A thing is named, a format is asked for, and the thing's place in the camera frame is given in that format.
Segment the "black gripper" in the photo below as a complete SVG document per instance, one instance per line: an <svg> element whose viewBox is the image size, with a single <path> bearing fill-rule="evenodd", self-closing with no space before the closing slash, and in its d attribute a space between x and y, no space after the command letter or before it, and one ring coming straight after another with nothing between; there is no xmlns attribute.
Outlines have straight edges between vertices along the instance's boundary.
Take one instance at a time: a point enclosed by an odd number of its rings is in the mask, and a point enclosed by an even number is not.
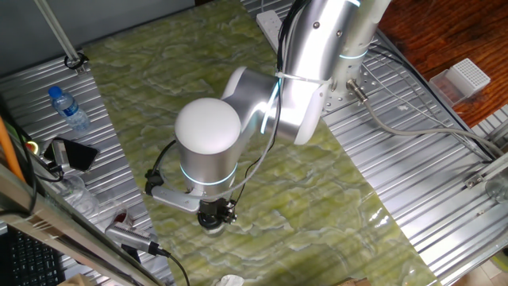
<svg viewBox="0 0 508 286"><path fill-rule="evenodd" d="M220 198L213 202L201 201L198 212L198 222L206 226L206 218L224 218L226 223L233 223L237 220L235 207L237 202L232 199Z"/></svg>

